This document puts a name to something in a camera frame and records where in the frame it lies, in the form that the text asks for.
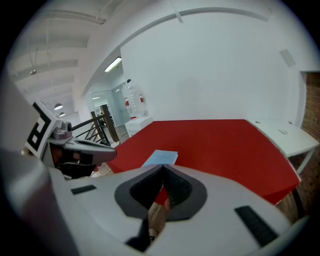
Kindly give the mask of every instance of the brick wall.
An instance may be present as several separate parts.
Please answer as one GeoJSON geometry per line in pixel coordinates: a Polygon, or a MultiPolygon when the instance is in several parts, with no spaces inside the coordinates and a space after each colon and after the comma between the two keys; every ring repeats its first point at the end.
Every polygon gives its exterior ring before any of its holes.
{"type": "MultiPolygon", "coordinates": [[[[302,129],[320,142],[320,73],[306,75],[306,104],[302,129]]],[[[290,158],[297,169],[306,154],[290,158]]],[[[305,214],[309,214],[317,197],[320,197],[320,146],[300,174],[301,183],[296,188],[305,214]]],[[[292,221],[298,220],[297,207],[290,193],[277,207],[292,221]]]]}

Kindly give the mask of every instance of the water bottle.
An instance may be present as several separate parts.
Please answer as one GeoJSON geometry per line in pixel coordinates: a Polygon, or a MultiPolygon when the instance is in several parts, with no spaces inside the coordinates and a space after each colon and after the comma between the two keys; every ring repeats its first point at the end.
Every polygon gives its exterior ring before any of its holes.
{"type": "Polygon", "coordinates": [[[128,79],[122,87],[124,104],[131,118],[140,118],[145,114],[145,103],[140,87],[128,79]]]}

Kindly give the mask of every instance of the blue book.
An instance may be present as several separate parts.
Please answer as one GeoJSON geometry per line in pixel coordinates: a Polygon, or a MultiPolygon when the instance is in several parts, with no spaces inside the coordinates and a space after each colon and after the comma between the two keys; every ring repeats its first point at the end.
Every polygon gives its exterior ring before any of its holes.
{"type": "Polygon", "coordinates": [[[152,155],[144,162],[142,167],[149,165],[174,165],[178,158],[178,152],[176,151],[165,151],[155,150],[152,155]]]}

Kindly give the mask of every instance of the fluorescent light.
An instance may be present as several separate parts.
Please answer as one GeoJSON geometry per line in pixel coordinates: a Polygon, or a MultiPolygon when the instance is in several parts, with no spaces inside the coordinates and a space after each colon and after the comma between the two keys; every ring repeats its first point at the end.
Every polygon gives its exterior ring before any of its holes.
{"type": "Polygon", "coordinates": [[[120,58],[120,57],[116,58],[116,59],[105,69],[104,72],[109,72],[110,70],[112,70],[120,61],[121,61],[121,58],[120,58]]]}
{"type": "Polygon", "coordinates": [[[54,106],[54,110],[59,110],[59,109],[62,109],[63,108],[63,106],[62,106],[62,104],[60,104],[60,103],[58,103],[58,104],[56,104],[55,106],[54,106]]]}

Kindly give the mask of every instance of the red tabletop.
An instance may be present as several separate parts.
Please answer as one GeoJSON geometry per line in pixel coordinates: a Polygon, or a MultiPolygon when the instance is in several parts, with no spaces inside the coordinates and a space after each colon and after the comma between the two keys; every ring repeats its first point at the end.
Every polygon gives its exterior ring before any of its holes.
{"type": "Polygon", "coordinates": [[[114,173],[140,168],[155,150],[177,151],[176,165],[234,180],[272,204],[299,184],[289,161],[246,120],[154,121],[107,164],[114,173]]]}

